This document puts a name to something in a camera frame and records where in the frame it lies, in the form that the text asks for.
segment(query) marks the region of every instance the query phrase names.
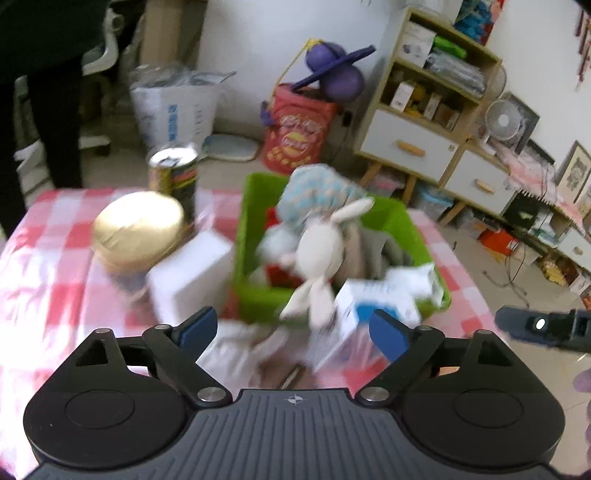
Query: blue label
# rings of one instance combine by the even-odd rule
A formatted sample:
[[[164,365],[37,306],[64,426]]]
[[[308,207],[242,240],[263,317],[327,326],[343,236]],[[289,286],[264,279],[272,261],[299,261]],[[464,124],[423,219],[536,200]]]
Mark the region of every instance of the blue label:
[[[168,106],[168,141],[172,142],[178,138],[178,106]]]

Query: red box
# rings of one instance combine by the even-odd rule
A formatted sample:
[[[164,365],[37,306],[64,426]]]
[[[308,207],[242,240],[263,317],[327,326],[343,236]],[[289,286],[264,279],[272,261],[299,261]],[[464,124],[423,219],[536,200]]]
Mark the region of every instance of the red box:
[[[519,244],[518,240],[513,238],[503,229],[498,232],[487,230],[478,240],[480,240],[480,243],[485,247],[490,248],[501,255],[505,255],[506,257],[511,255],[511,251]]]

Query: cabinet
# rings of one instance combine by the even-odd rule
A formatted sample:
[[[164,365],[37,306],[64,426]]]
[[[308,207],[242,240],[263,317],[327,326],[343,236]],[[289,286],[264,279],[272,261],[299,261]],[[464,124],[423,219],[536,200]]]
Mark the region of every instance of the cabinet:
[[[457,143],[380,109],[361,146],[365,154],[435,182],[456,150]]]
[[[401,21],[386,34],[390,46],[389,61],[381,74],[363,121],[356,134],[355,153],[369,160],[369,168],[361,183],[363,186],[377,175],[383,165],[408,173],[409,181],[403,195],[408,202],[416,179],[437,184],[454,195],[458,202],[448,222],[467,204],[493,215],[500,215],[509,203],[512,192],[505,190],[508,170],[469,139],[474,123],[491,101],[490,86],[482,97],[475,96],[436,73],[412,64],[398,55],[401,32],[408,22],[421,25],[467,51],[466,61],[480,68],[485,80],[492,78],[501,68],[501,59],[490,50],[475,43],[435,16],[407,7]],[[397,83],[421,85],[426,92],[442,96],[442,103],[452,106],[459,114],[451,129],[417,115],[417,111],[398,111],[390,107]]]

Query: purple ball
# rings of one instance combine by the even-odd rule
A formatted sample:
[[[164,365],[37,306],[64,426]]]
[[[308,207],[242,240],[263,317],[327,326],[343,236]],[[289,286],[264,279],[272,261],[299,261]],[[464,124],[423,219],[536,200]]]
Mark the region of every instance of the purple ball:
[[[342,56],[347,55],[345,49],[340,45],[332,42],[322,42],[314,45],[306,53],[306,65],[315,72],[321,69],[324,65],[338,60]]]
[[[365,86],[363,75],[351,64],[343,64],[320,79],[320,90],[331,101],[349,103],[355,100]]]

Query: wooden shelf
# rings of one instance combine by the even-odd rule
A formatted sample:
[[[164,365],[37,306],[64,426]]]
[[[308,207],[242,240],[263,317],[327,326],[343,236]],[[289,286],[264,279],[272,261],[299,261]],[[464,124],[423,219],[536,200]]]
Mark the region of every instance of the wooden shelf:
[[[392,113],[396,116],[399,116],[400,118],[404,118],[405,120],[408,120],[411,123],[420,125],[421,127],[426,128],[427,130],[430,130],[434,134],[437,134],[441,137],[447,138],[448,140],[451,140],[452,142],[460,143],[460,142],[458,142],[458,139],[453,135],[452,132],[450,132],[449,130],[445,130],[445,128],[443,128],[441,125],[437,125],[436,123],[431,122],[430,120],[427,120],[426,118],[424,118],[422,116],[418,117],[418,116],[409,115],[405,112],[401,112],[399,110],[396,110],[395,108],[392,108],[391,106],[386,105],[384,103],[379,104],[378,110]]]
[[[470,37],[459,32],[453,28],[452,25],[442,21],[435,15],[431,15],[418,8],[410,7],[409,20],[419,23],[429,30],[434,31],[437,35],[441,35],[442,37],[447,38],[449,41],[461,46],[461,48],[468,52],[469,57],[471,56],[470,53],[472,53],[472,56],[478,56],[484,60],[488,60],[491,63],[498,63],[501,61],[501,59],[488,48],[480,45],[478,42],[475,42]]]
[[[431,82],[434,82],[434,83],[437,83],[437,84],[441,85],[442,87],[445,87],[446,89],[451,90],[452,92],[456,92],[462,98],[465,98],[466,100],[474,103],[475,105],[480,105],[480,102],[482,101],[482,99],[476,98],[475,96],[471,95],[470,93],[466,92],[465,90],[462,90],[460,87],[448,82],[447,80],[442,79],[439,75],[436,75],[435,73],[431,73],[428,70],[422,69],[421,67],[419,67],[418,65],[415,65],[414,63],[410,63],[409,61],[406,61],[406,60],[403,60],[399,57],[396,57],[394,59],[394,64],[400,65],[401,67],[403,67],[407,70],[412,70],[414,73],[418,74],[419,76],[423,77],[424,79],[430,80]]]

